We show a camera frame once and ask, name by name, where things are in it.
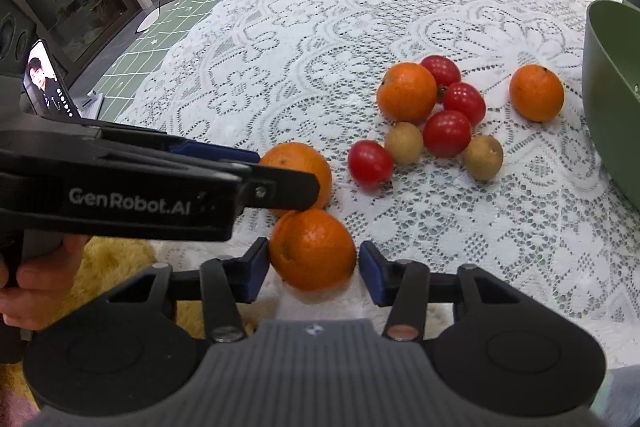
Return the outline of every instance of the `finger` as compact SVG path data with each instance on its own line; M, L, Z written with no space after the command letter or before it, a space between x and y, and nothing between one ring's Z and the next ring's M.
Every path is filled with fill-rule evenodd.
M25 261L16 274L18 286L28 290L69 291L87 241L85 235L65 235L63 244L52 253Z
M0 288L4 288L4 286L9 282L9 269L6 267L4 263L4 258L0 255Z
M65 291L5 288L0 290L0 313L24 318L51 316L60 309L65 295Z
M30 331L43 330L48 325L47 321L43 317L37 319L24 319L22 317L11 317L9 315L3 315L2 320L4 320L4 323L7 326L22 328L23 330Z

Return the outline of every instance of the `grid pattern mat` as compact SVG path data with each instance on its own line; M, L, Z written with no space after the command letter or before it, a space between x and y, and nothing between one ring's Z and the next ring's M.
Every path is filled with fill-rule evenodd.
M222 0L179 0L162 6L159 19L113 63L94 89L104 95L100 120L115 121L131 104L147 75L157 71L167 51Z

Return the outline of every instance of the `white lace tablecloth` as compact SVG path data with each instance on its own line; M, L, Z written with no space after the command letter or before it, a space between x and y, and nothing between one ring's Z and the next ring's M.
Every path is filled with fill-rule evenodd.
M610 366L640 363L640 217L610 183L582 112L580 65L593 0L224 0L167 54L121 122L263 154L288 140L330 161L339 217L356 244L376 242L390 259L454 272L476 263L590 330ZM476 184L456 161L424 156L398 169L393 189L363 194L346 170L356 140L382 141L388 124L375 93L386 68L444 54L488 105L477 133L493 134L506 161ZM508 102L513 71L543 64L561 77L566 101L549 124L523 120ZM159 243L182 269L240 255L268 236L273 219L247 210L224 245ZM450 319L433 307L433 333ZM294 295L273 273L258 317L371 317L354 277L333 299Z

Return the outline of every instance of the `smartphone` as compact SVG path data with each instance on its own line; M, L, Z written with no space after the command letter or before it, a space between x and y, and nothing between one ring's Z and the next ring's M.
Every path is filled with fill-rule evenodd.
M46 43L39 39L31 48L24 72L24 90L31 107L40 116L80 118L65 84L56 74Z

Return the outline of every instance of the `cherry tomato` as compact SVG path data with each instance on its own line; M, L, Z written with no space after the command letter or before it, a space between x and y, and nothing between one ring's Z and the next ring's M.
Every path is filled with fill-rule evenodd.
M462 81L462 75L456 63L450 58L441 57L440 55L429 55L420 63L423 67L431 71L433 78L436 79L438 86L438 102L442 101L444 92L447 87L455 82Z
M382 145L372 140L356 142L347 158L349 172L362 188L371 190L391 179L394 160Z
M444 109L434 114L422 131L424 146L437 158L453 158L471 141L471 124L460 111Z
M486 114L486 104L480 92L464 82L456 82L447 88L442 107L460 111L468 118L471 126L478 125Z

